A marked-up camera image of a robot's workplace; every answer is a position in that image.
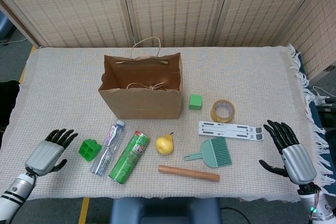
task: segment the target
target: plastic water bottle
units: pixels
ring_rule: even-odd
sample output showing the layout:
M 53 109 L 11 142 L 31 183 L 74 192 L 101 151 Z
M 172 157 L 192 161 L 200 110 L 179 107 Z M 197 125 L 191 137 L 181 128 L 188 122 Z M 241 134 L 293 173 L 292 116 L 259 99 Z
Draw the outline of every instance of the plastic water bottle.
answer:
M 104 175 L 112 159 L 113 152 L 119 145 L 121 135 L 124 131 L 124 125 L 125 123 L 121 120 L 117 120 L 117 123 L 112 125 L 102 149 L 93 161 L 90 172 L 99 176 Z

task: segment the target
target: green can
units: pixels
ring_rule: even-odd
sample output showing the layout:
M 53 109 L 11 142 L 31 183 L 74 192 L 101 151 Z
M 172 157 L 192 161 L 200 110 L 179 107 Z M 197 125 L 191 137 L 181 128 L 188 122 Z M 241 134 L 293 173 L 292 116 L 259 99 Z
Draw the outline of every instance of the green can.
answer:
M 137 164 L 148 142 L 149 138 L 145 134 L 136 131 L 114 165 L 109 177 L 124 184 Z

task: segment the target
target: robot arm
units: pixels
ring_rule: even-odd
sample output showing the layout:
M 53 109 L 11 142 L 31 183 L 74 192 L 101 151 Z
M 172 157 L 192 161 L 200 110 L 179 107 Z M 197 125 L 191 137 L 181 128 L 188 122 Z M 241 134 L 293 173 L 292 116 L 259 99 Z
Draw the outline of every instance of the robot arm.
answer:
M 14 216 L 34 189 L 38 176 L 57 172 L 64 167 L 67 162 L 66 159 L 63 159 L 57 166 L 54 165 L 59 156 L 78 135 L 77 133 L 71 135 L 74 132 L 73 130 L 65 132 L 66 129 L 52 131 L 26 161 L 27 173 L 20 174 L 1 195 L 0 224 L 13 221 Z
M 273 138 L 284 168 L 274 168 L 265 161 L 259 163 L 267 171 L 289 179 L 299 186 L 298 194 L 309 213 L 309 222 L 313 224 L 336 224 L 336 218 L 321 188 L 313 183 L 317 172 L 306 148 L 299 143 L 293 130 L 285 123 L 267 121 L 264 128 Z

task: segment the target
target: bottle cap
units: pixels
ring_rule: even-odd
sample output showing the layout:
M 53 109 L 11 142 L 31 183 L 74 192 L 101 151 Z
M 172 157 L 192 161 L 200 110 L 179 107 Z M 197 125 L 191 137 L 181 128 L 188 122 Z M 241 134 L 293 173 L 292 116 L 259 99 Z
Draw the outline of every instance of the bottle cap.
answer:
M 121 120 L 117 120 L 117 124 L 124 127 L 125 126 L 125 123 Z

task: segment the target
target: blanket fringe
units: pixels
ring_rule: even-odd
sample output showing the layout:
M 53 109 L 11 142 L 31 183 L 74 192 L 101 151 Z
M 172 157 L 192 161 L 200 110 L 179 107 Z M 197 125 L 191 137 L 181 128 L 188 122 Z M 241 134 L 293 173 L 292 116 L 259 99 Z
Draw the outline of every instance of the blanket fringe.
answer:
M 313 129 L 313 134 L 314 134 L 314 142 L 315 142 L 315 158 L 317 160 L 317 172 L 318 172 L 318 178 L 319 181 L 321 182 L 321 187 L 326 186 L 326 185 L 331 185 L 336 182 L 334 178 L 329 177 L 328 175 L 333 174 L 331 170 L 329 170 L 327 167 L 330 167 L 330 163 L 325 160 L 321 154 L 329 154 L 329 145 L 328 143 L 319 135 L 319 134 L 325 134 L 326 131 L 325 129 L 321 129 L 317 127 L 315 124 L 310 108 L 309 108 L 309 103 L 314 101 L 315 95 L 307 88 L 309 85 L 309 80 L 307 79 L 307 76 L 304 73 L 300 72 L 300 67 L 301 67 L 301 62 L 299 60 L 299 55 L 300 52 L 296 52 L 295 48 L 289 44 L 288 49 L 290 50 L 291 57 L 294 61 L 294 66 L 291 67 L 291 69 L 295 69 L 297 71 L 296 77 L 300 80 L 300 83 L 303 87 L 303 92 L 305 94 L 305 102 L 306 102 L 306 117 L 308 118 L 311 128 Z M 329 194 L 332 196 L 335 196 L 334 194 L 331 194 L 327 192 L 324 188 L 322 189 L 323 193 Z

